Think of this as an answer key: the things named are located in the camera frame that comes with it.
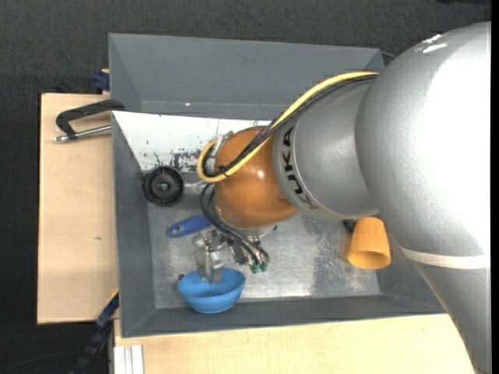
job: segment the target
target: black carpet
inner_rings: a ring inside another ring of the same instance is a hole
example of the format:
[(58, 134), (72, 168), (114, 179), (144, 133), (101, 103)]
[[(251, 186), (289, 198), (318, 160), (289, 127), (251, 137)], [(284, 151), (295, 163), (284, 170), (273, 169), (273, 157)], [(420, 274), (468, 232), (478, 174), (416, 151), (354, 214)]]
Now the black carpet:
[[(485, 11), (435, 0), (0, 0), (0, 18), (2, 374), (68, 372), (71, 354), (92, 333), (90, 324), (35, 325), (37, 94), (58, 86), (94, 93), (94, 73), (108, 66), (108, 32), (351, 45), (398, 55), (435, 33), (485, 20)], [(94, 372), (105, 367), (100, 358)]]

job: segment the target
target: blue tool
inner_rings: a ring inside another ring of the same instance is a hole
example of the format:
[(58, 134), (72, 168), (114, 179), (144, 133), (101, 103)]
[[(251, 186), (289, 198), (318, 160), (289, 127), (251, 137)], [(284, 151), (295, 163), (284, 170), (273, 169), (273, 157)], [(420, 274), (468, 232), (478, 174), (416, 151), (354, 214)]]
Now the blue tool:
[(182, 237), (183, 235), (196, 233), (210, 225), (211, 222), (206, 216), (192, 216), (189, 219), (185, 219), (170, 226), (166, 231), (166, 235), (171, 238)]

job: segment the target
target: black wire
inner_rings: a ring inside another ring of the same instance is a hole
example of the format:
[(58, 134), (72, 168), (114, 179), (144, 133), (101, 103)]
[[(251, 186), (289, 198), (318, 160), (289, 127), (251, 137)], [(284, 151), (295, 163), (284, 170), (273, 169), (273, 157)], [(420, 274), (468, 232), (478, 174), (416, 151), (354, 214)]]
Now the black wire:
[[(292, 119), (295, 115), (298, 113), (303, 112), (303, 110), (307, 109), (312, 103), (316, 102), (317, 100), (321, 99), (324, 97), (326, 94), (329, 94), (330, 92), (336, 91), (344, 86), (347, 86), (349, 84), (353, 84), (356, 82), (362, 82), (365, 80), (372, 80), (376, 77), (376, 75), (365, 75), (365, 76), (358, 76), (354, 79), (347, 79), (343, 80), (338, 83), (334, 83), (330, 85), (329, 87), (324, 88), (317, 94), (313, 95), (311, 98), (309, 98), (307, 101), (305, 101), (302, 105), (300, 105), (291, 115), (289, 115), (286, 119), (284, 119), (282, 122), (279, 122), (278, 125), (276, 125), (274, 128), (270, 129), (272, 123), (277, 121), (284, 113), (281, 113), (277, 118), (275, 118), (269, 125), (267, 125), (265, 128), (263, 128), (260, 133), (239, 153), (239, 155), (229, 164), (219, 167), (214, 173), (206, 174), (205, 175), (208, 178), (211, 177), (216, 177), (219, 175), (225, 175), (225, 172), (232, 169), (234, 166), (236, 166), (241, 160), (243, 160), (245, 157), (248, 156), (251, 151), (253, 151), (255, 148), (257, 148), (261, 143), (263, 143), (266, 139), (271, 137), (273, 134), (275, 134), (279, 129), (281, 129), (290, 119)], [(205, 168), (206, 166), (206, 159), (209, 155), (210, 151), (207, 151), (207, 153), (204, 156), (203, 160), (203, 165), (202, 167)]]
[(75, 355), (79, 355), (78, 353), (72, 353), (72, 352), (68, 352), (68, 353), (53, 353), (51, 355), (44, 355), (44, 356), (40, 356), (38, 358), (31, 358), (29, 360), (25, 360), (24, 362), (20, 362), (16, 365), (11, 365), (10, 367), (7, 367), (6, 369), (3, 369), (2, 371), (0, 371), (0, 374), (3, 374), (4, 372), (9, 372), (9, 371), (12, 371), (13, 369), (18, 369), (19, 367), (23, 366), (23, 365), (27, 365), (29, 363), (32, 363), (32, 362), (38, 362), (40, 360), (43, 360), (45, 358), (58, 358), (59, 356), (75, 356)]
[[(235, 230), (233, 230), (232, 228), (230, 228), (229, 226), (227, 226), (226, 224), (224, 224), (218, 218), (218, 215), (217, 215), (216, 211), (214, 211), (214, 209), (212, 210), (212, 206), (211, 205), (212, 205), (213, 197), (214, 197), (214, 193), (213, 192), (211, 193), (210, 199), (208, 200), (208, 202), (205, 203), (207, 190), (210, 188), (210, 186), (213, 186), (213, 185), (212, 184), (207, 184), (204, 187), (203, 191), (201, 192), (200, 201), (201, 201), (201, 209), (203, 210), (203, 214), (210, 220), (210, 222), (216, 228), (218, 228), (218, 230), (220, 230), (223, 233), (229, 235), (230, 238), (233, 241), (236, 241), (238, 244), (240, 244), (251, 255), (251, 258), (253, 259), (253, 261), (255, 262), (255, 264), (258, 264), (258, 257), (256, 255), (256, 253), (248, 245), (248, 240), (246, 240), (246, 238), (243, 235), (237, 233)], [(257, 249), (259, 251), (261, 251), (268, 258), (268, 254), (267, 254), (267, 252), (263, 248), (259, 247)]]

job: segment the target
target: wooden table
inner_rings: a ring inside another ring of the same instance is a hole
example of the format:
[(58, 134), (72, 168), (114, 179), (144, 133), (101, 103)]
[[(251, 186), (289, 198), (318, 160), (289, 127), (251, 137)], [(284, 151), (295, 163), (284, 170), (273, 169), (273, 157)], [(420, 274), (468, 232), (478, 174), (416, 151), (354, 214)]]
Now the wooden table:
[[(62, 134), (59, 112), (106, 98), (41, 98), (39, 324), (95, 320), (118, 285), (111, 137), (53, 141)], [(108, 124), (109, 115), (75, 123), (88, 129)], [(114, 345), (143, 345), (146, 374), (473, 373), (458, 331), (441, 314), (139, 338), (121, 338), (118, 319), (114, 328)]]

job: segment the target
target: black clamp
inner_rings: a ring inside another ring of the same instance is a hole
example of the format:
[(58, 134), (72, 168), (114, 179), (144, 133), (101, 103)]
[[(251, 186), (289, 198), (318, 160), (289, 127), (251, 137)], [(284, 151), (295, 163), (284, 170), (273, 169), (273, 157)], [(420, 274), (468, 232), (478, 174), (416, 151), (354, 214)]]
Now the black clamp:
[(100, 114), (106, 111), (124, 111), (125, 106), (117, 100), (105, 100), (99, 101), (97, 103), (85, 105), (83, 107), (78, 107), (70, 109), (68, 111), (61, 112), (57, 115), (55, 119), (55, 124), (65, 133), (65, 136), (55, 137), (55, 141), (68, 141), (75, 140), (79, 137), (90, 136), (95, 133), (105, 132), (106, 130), (111, 130), (111, 125), (101, 126), (95, 129), (84, 130), (82, 132), (76, 132), (69, 122), (86, 118), (87, 116)]

